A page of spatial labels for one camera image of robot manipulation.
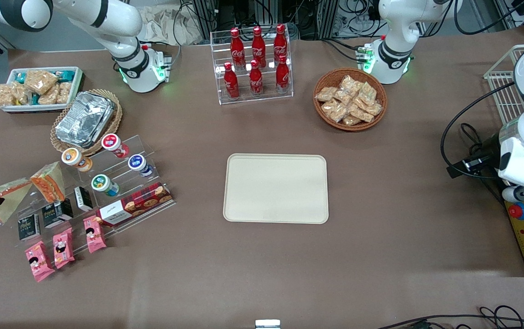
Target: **red button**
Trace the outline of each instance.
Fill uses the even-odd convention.
[[[524,214],[523,210],[522,210],[522,207],[520,207],[519,205],[517,204],[513,204],[512,206],[509,206],[508,208],[508,213],[513,217],[513,218],[520,218],[522,217],[522,215]]]

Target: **emergency stop button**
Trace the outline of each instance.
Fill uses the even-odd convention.
[[[512,206],[508,207],[508,213],[513,218],[524,220],[524,204],[522,202],[516,202]]]

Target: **floor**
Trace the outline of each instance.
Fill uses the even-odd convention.
[[[475,0],[465,0],[459,12],[459,23],[468,31],[479,29],[471,2]],[[493,7],[492,0],[477,2],[483,19],[486,22],[492,21],[496,16],[496,9]],[[446,21],[439,35],[453,35],[458,31],[453,21]],[[101,49],[102,46],[85,32],[72,25],[67,17],[61,13],[53,13],[53,20],[42,32],[27,33],[18,31],[0,23],[0,34],[13,43],[16,48],[32,50],[36,52],[64,51],[64,50],[88,50]],[[5,83],[8,74],[7,55],[0,55],[0,83]]]

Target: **bottle cap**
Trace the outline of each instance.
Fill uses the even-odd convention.
[[[117,150],[121,144],[120,137],[115,133],[108,133],[102,139],[103,148],[109,151]]]
[[[93,181],[91,181],[91,187],[98,192],[103,192],[109,189],[110,179],[104,174],[99,174],[93,177]]]
[[[134,154],[128,160],[128,167],[134,171],[141,171],[146,167],[146,159],[141,154]]]
[[[68,148],[64,150],[63,155],[61,156],[61,160],[69,166],[78,164],[81,161],[81,158],[83,158],[83,155],[76,148]]]

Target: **red cookie box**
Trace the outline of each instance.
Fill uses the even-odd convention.
[[[170,191],[162,183],[154,183],[97,210],[96,216],[103,220],[103,224],[115,226],[170,200],[172,200]]]

